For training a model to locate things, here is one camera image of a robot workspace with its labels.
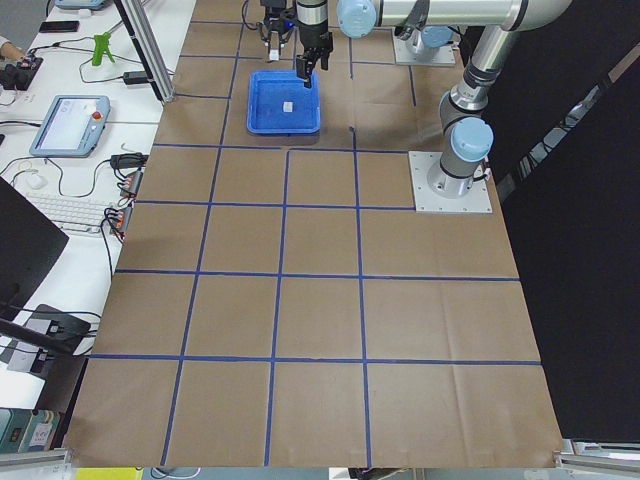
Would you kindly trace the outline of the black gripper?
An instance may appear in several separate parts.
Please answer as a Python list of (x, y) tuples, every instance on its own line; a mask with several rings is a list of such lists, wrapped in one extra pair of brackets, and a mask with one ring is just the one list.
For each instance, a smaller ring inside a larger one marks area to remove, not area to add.
[(283, 49), (294, 27), (292, 9), (288, 7), (287, 0), (261, 0), (260, 6), (264, 8), (264, 18), (258, 23), (262, 42), (270, 50), (272, 34), (276, 33), (279, 48)]
[(329, 57), (333, 52), (333, 35), (327, 22), (316, 25), (298, 23), (300, 41), (304, 47), (296, 57), (295, 70), (307, 89), (312, 88), (312, 75), (317, 62), (322, 70), (329, 69)]

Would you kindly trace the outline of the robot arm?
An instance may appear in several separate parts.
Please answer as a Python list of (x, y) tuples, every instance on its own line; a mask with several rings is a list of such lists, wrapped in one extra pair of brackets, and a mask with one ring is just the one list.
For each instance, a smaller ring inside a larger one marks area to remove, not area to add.
[(553, 22), (569, 5), (545, 0), (341, 1), (336, 14), (341, 31), (350, 38), (382, 26), (393, 28), (403, 41), (430, 26), (483, 27), (461, 80), (440, 101), (445, 148), (427, 173), (434, 193), (457, 199), (470, 191), (474, 173), (492, 147), (493, 131), (480, 116), (519, 34)]
[[(282, 49), (297, 31), (303, 52), (295, 58), (297, 75), (308, 79), (314, 68), (328, 68), (334, 50), (329, 29), (327, 1), (262, 1), (262, 20), (246, 27), (259, 33), (270, 61), (280, 59)], [(396, 42), (413, 55), (437, 51), (451, 41), (454, 30), (430, 26), (429, 1), (340, 1), (336, 6), (337, 24), (350, 38), (369, 35), (376, 27), (393, 28)]]

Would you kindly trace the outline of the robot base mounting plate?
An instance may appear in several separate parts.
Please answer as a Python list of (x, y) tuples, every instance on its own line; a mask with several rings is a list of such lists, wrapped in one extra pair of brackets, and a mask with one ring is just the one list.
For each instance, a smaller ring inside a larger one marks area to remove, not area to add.
[(487, 175), (478, 165), (471, 177), (457, 179), (441, 169), (441, 152), (409, 151), (415, 210), (429, 214), (491, 214)]

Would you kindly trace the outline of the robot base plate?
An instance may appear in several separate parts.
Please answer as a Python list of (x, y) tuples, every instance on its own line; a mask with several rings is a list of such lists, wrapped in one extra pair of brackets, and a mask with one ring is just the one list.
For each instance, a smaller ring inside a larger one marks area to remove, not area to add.
[(453, 34), (447, 26), (427, 26), (414, 31), (408, 40), (394, 37), (395, 63), (453, 67), (456, 64), (452, 49)]

